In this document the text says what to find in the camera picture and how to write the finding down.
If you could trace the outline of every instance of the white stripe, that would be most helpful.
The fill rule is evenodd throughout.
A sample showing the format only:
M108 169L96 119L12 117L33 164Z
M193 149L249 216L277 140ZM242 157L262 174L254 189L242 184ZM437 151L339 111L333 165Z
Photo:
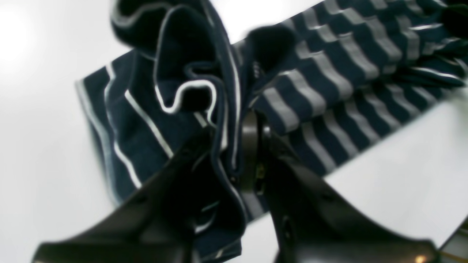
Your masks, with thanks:
M390 114L387 106L377 98L370 88L363 90L363 94L366 101L374 107L377 115L390 126L391 130L401 126L400 122Z
M416 117L421 114L419 109L406 99L404 91L400 86L394 83L386 83L385 87L392 93L393 100L402 106L411 117Z
M444 61L445 63L448 63L450 65L454 65L454 66L460 66L459 63L457 63L457 58L453 58L454 61L450 60L449 58L446 58L446 57L443 57L443 56L440 56L440 55L434 55L435 57L437 57L438 59Z
M307 43L302 41L296 45L296 54L299 58L311 58L315 61L320 72L329 79L338 89L341 99L349 98L353 92L351 83L344 78L338 71L333 67L333 64L323 51L310 52L307 47Z
M419 16L424 16L423 9L416 3L416 0L405 0L405 4L409 10L413 11Z
M367 119L359 112L354 99L347 100L344 103L346 114L352 118L362 133L369 139L371 144L377 142L380 137L369 124Z
M435 50L441 50L443 48L445 48L448 44L452 43L452 42L455 42L455 41L459 41L461 40L460 38L458 37L449 37L449 38L444 38L440 44L436 45L435 46Z
M286 132L291 132L299 127L299 118L296 113L285 103L278 91L272 87L263 92L263 96L278 114L285 126Z
M371 3L376 10L382 10L388 7L385 0L371 0Z
M359 153L359 150L354 145L349 135L341 128L338 122L336 122L333 110L328 110L323 114L323 121L330 132L335 135L349 157L352 158Z
M312 150L312 152L315 153L317 158L325 167L326 173L327 174L331 173L333 170L336 169L336 163L333 160L333 158L331 158L330 154L327 152L325 147L323 147L323 145L315 136L315 132L312 127L312 124L311 123L303 124L301 128L302 128L302 135L304 136L304 139L307 145Z
M293 69L291 71L287 71L284 73L289 80L293 83L292 85L294 88L302 95L306 100L309 101L310 106L312 107L312 117L322 114L326 107L327 102L322 97L320 93L318 93L315 89L309 86L306 78L301 74L301 72L297 69Z
M114 167L112 166L112 151L110 146L109 135L104 127L104 125L99 121L99 118L96 116L91 101L89 99L88 93L86 92L84 80L79 80L75 83L78 95L80 97L81 104L83 105L86 116L91 122L92 126L99 136L101 142L102 154L104 159L105 167L105 176L106 176L106 185L107 193L112 201L112 203L117 206L122 200L116 192L115 188L115 178L114 178Z
M415 26L411 27L409 29L411 30L426 30L426 29L436 29L443 26L441 23L434 23L434 24L429 24L429 25L420 25L420 26Z
M234 145L233 147L233 156L231 158L231 165L234 169L237 168L237 147L239 140L239 126L241 121L241 84L239 82L239 73L237 72L237 65L234 61L234 56L231 50L231 44L226 36L223 35L223 38L226 42L227 52L229 55L229 61L231 62L231 67L234 73L234 93L235 93L235 125L234 125Z
M346 50L351 60L364 71L366 80L373 80L379 76L379 69L367 59L362 49L354 40L352 33L340 35L340 44Z
M145 12L155 11L158 9L169 10L172 5L167 2L156 2L156 3L148 3L140 6L133 14L130 16L124 16L120 12L120 2L121 0L114 0L112 4L113 9L110 14L111 20L117 26L121 28L128 28L131 27Z
M463 60L461 60L459 58L454 58L454 59L459 64L459 66L461 66L461 68L463 69L463 72L465 73L464 82L465 82L465 84L467 84L468 83L468 65Z
M228 139L227 139L227 120L228 120L228 104L227 104L227 98L224 97L224 122L223 122L223 130L222 130L222 136L221 136L221 148L220 152L224 151L227 149L228 146Z
M166 104L164 103L164 99L161 95L161 92L159 91L158 85L155 85L154 88L156 91L156 97L158 98L162 110L168 114L175 114L180 110L180 108L182 107L183 94L186 90L208 88L210 90L211 102L210 107L208 108L208 111L206 113L206 117L210 125L216 126L212 121L212 114L214 111L214 107L216 106L217 93L216 88L211 81L189 80L187 82L184 82L182 85L179 86L179 88L177 88L177 91L175 92L174 103L171 106L166 106Z
M241 196L239 195L239 192L236 190L236 188L234 188L234 186L229 181L229 178L227 177L226 171L224 170L224 166L223 166L223 163L221 162L221 159L218 158L216 161L218 163L218 168L221 172L222 180L224 180L224 182L227 185L227 190L231 192L231 194L234 196L235 199L237 199L237 204L241 207L244 219L247 220L247 212L245 210L245 205Z
M201 212L208 211L208 210L210 210L210 209L212 209L212 208L214 208L214 207L216 207L218 205L219 205L219 201L216 201L216 202L214 202L212 204L209 204L209 205L205 206L204 208L202 208Z
M116 152L116 155L117 157L119 158L119 160L125 165L125 167L127 168L127 171L128 171L128 174L130 176L130 179L132 180L133 184L135 185L136 188L140 188L141 187L141 182L140 180L138 179L138 176L136 175L135 173L135 169L133 167L133 164L132 162L130 161L130 159L120 150L120 146L118 145L118 142L117 140L115 139L117 136L118 136L118 131L117 129L115 128L115 125L114 125L114 122L113 122L113 118L112 118L112 115L111 113L109 112L108 110L108 105L109 105L109 92L110 92L110 89L112 87L112 85L114 84L114 81L116 79L116 75L115 75L115 72L114 72L114 68L112 66L112 62L107 64L106 65L106 70L107 70L107 74L109 75L109 82L107 83L107 86L106 88L104 88L104 103L105 103L105 106L106 106L106 114L107 114L107 118L109 120L109 125L110 127L112 128L112 131L114 132L114 150Z
M419 35L410 30L411 21L404 15L397 15L396 21L400 27L400 31L408 39L408 47L406 50L406 57L409 60L416 60L419 58Z
M448 73L442 73L440 71L437 71L437 70L431 69L431 68L427 68L427 67L414 66L414 67L410 67L410 69L432 73L432 74L437 75L439 77L451 78L451 79L456 79L456 80L459 80L459 81L463 81L462 79L460 79L459 77L457 77L455 75L448 74Z
M317 33L323 41L329 43L337 40L337 37L335 36L329 25L325 24L321 26L319 24L317 20L317 15L313 8L309 8L306 11L302 12L302 15L304 16L304 21L307 29L317 30Z
M424 98L428 105L433 105L437 102L437 99L424 88L412 87L412 89L416 91L416 93L418 93L422 98Z
M200 123L200 126L202 126L202 128L205 128L208 125L205 119L203 118L203 116L199 112L194 112L193 115L195 116L197 121Z
M141 187L141 181L138 179L137 173L135 172L135 167L133 167L132 161L122 152L117 141L114 141L114 150L116 152L117 157L122 161L122 163L127 167L128 174L130 175L130 179L132 180L133 184L136 188Z
M205 231L206 229L208 229L213 224L215 218L216 218L216 213L213 213L211 215L210 220L208 220L208 222L206 222L206 223L204 223L202 225L196 226L195 227L195 234L199 234L199 233Z
M153 120L148 116L148 114L140 107L138 102L135 100L135 98L130 94L130 91L127 90L125 91L125 98L127 101L130 103L132 108L138 113L138 115L145 121L145 123L148 125L148 127L151 129L153 132L154 137L158 141L159 145L162 147L164 152L169 158L172 158L174 156L174 153L169 146L169 144L166 142L164 139L163 135L159 131L158 127L156 124L153 122Z

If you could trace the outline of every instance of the striped fabric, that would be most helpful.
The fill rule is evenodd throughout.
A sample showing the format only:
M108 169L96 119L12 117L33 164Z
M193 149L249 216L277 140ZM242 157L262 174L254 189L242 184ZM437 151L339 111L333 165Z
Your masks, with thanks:
M240 123L264 113L315 173L326 175L465 86L468 41L442 0L325 0L230 45L207 0L117 0L116 36L134 47L77 82L116 205L190 137L216 127L211 161L241 230L208 222L205 262L241 252L262 196L239 193ZM227 220L218 216L216 220Z

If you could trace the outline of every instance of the folded cloth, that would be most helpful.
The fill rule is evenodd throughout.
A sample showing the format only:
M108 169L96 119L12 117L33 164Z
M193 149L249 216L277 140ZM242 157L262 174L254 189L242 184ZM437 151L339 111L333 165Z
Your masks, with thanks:
M231 45L208 0L117 0L112 27L134 49L77 82L115 204L211 125L229 200L206 208L230 212L200 223L195 245L206 262L238 256L246 224L268 211L236 184L246 113L265 114L312 171L332 172L465 86L468 41L447 26L456 19L444 23L449 5L325 0Z

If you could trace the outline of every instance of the white background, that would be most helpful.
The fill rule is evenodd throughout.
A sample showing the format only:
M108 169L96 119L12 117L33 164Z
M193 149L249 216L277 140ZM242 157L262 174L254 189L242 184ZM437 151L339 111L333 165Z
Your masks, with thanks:
M213 0L231 42L316 0ZM124 54L108 0L0 0L0 263L26 263L42 241L112 210L73 87ZM327 177L357 208L437 245L468 214L468 95L459 93ZM272 262L270 217L233 263Z

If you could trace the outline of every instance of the fabric fold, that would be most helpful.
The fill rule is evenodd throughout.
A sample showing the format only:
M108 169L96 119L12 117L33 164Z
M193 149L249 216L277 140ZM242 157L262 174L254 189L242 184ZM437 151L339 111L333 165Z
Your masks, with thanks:
M195 198L216 212L195 245L205 262L239 255L247 222L268 211L237 185L247 112L313 172L333 172L466 86L461 3L325 0L231 45L208 0L115 0L112 28L134 49L78 82L112 196L125 200L210 125L215 186Z

